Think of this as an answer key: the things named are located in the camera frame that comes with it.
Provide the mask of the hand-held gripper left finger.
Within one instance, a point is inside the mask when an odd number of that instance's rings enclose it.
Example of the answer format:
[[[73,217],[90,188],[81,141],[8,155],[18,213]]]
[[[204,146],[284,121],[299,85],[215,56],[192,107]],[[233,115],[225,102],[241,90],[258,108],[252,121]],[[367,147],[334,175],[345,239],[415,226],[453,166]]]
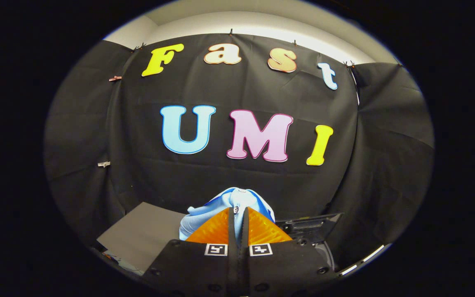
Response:
[[[228,207],[193,233],[168,241],[143,274],[160,297],[224,297],[229,263],[235,258],[233,209]]]

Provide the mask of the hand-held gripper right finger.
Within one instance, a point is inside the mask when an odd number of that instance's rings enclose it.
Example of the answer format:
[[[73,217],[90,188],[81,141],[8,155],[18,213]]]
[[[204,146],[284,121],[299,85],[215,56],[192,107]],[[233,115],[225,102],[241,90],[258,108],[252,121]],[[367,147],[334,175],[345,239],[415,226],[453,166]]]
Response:
[[[337,215],[272,222],[245,213],[245,275],[251,297],[313,297],[337,278],[328,236]]]

